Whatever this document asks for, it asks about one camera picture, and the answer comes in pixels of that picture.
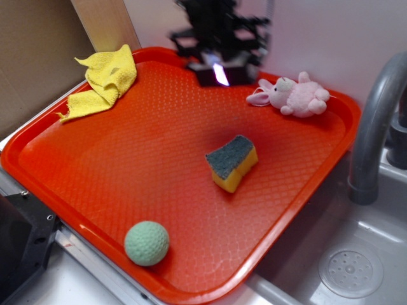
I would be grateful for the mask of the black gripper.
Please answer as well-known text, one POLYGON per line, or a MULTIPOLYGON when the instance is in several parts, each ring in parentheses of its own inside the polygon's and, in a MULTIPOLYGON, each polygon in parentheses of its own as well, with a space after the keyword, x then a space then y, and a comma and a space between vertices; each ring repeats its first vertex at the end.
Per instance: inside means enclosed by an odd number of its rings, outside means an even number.
POLYGON ((190 62, 200 86, 221 86, 213 68, 203 64, 214 55, 223 64, 227 85, 249 85, 257 79, 270 41, 270 3, 264 17, 243 17, 235 12, 237 1, 176 1, 190 26, 170 34, 177 54, 199 61, 190 62), (244 56, 248 64, 227 63, 244 56))

